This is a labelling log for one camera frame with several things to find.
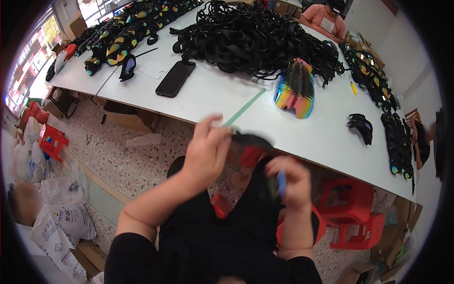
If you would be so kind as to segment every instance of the white table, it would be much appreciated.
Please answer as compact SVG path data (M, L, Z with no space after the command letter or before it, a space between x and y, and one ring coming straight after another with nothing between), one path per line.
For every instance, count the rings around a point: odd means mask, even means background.
M87 50L81 56L73 57L70 61L66 62L59 73L55 74L54 77L49 82L45 82L45 84L95 95L117 69L117 66L103 64L95 74L90 76L85 71L84 62L92 54L91 50Z
M385 130L380 120L382 110L375 107L369 95L359 87L358 94L353 94L349 72L336 74L325 88L321 87L322 79L315 76L314 109L305 120L297 119L290 112L282 111L276 106L273 96L277 80L257 80L242 73L227 74L205 61L197 61L194 72L175 98L156 95L155 89L165 73L161 73L162 77L157 80L139 71L140 65L149 60L163 65L173 65L180 61L181 56L172 52L177 36L170 35L169 28L182 29L194 23L196 11L200 9L203 9L203 6L186 13L160 30L156 44L142 44L133 51L133 54L137 55L159 47L158 50L137 58L135 76L127 84L118 79L120 68L114 70L115 68L107 65L95 74L99 75L99 78L87 79L83 61L81 66L78 63L78 67L76 64L70 68L67 68L69 65L65 66L62 70L66 69L65 73L58 74L60 76L54 78L56 81L52 79L49 84L96 94L107 100L189 122L198 122L213 112L223 113L225 122L265 87L266 92L233 123L233 127L244 133L253 132L267 137L274 141L274 147L279 150L415 201L411 180L404 179L401 174L393 175L390 171ZM314 30L305 26L303 28L321 40L327 39ZM340 61L345 67L348 66L342 55ZM110 70L114 70L111 75L108 74ZM365 146L362 138L346 126L348 115L352 113L362 113L372 123L372 145ZM398 111L398 114L404 117L402 111Z

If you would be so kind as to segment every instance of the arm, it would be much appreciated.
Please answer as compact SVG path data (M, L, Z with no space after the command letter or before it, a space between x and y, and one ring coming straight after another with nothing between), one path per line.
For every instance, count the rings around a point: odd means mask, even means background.
M298 256L313 259L314 234L311 222L311 173L290 156L274 158L266 165L267 176L284 169L287 178L283 203L287 207L282 245L277 256L289 260Z
M416 168L420 170L423 167L423 162L421 161L421 156L419 155L419 146L418 142L416 141L415 144L415 156L416 156Z
M181 171L126 204L118 218L116 235L136 233L154 242L156 227L177 206L216 181L224 168L232 135L228 128L211 126L221 118L210 116L196 125Z
M301 15L300 18L300 23L303 25L310 27L311 29L314 29L314 26L312 25L312 19L315 16L315 13L317 12L316 5L311 5L309 8L304 11L304 13Z
M302 23L302 24L305 25L306 27L310 27L311 29L314 29L314 27L313 27L312 24L309 22L309 20L306 19L304 16L301 16L301 18L300 18L300 23Z
M413 130L412 138L413 138L413 141L416 143L416 141L418 140L418 129L416 128L415 119L410 118L409 121L410 121L410 127Z

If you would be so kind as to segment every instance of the hand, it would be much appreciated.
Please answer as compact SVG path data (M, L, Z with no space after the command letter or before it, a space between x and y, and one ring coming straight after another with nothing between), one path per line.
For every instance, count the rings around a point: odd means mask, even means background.
M268 177L284 169L287 179L286 194L283 203L287 210L301 210L311 206L311 172L290 156L279 156L265 167Z
M194 129L194 136L186 150L182 175L187 182L202 192L216 181L224 169L227 152L232 141L232 130L212 127L212 122L222 115L211 115Z

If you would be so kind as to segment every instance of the paper sheet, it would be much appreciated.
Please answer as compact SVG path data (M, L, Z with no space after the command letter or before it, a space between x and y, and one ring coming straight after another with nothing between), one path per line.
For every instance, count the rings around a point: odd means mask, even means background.
M161 133L147 134L126 140L126 147L161 144Z
M152 60L148 60L147 62L143 63L139 66L138 70L151 76L155 79L161 78L160 72L167 72L169 71L171 66L163 65L158 62L154 62Z

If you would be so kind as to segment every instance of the storefront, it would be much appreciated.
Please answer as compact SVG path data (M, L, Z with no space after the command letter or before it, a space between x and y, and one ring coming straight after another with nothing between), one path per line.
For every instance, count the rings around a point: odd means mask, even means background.
M60 30L52 9L47 9L16 62L5 103L17 116L20 115L28 98L30 86L38 73L52 56L52 48L60 42Z

